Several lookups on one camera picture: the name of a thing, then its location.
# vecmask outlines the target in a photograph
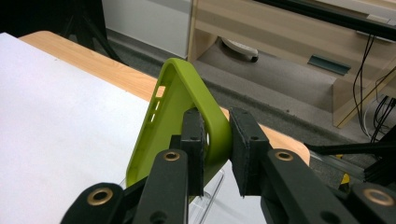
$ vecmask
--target lime green silicone case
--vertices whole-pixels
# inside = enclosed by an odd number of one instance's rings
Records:
[[[168,59],[151,97],[143,126],[126,173],[127,187],[149,175],[158,152],[168,149],[171,136],[181,134],[183,114],[197,107],[205,121],[209,144],[205,151],[205,184],[231,153],[231,129],[219,105],[195,68],[180,59]]]

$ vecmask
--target clear plastic piece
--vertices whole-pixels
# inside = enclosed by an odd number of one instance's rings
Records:
[[[224,171],[221,169],[213,176],[212,180],[204,188],[204,196],[196,197],[189,205],[189,223],[204,223],[207,213],[209,212],[216,195],[219,192],[224,180]]]

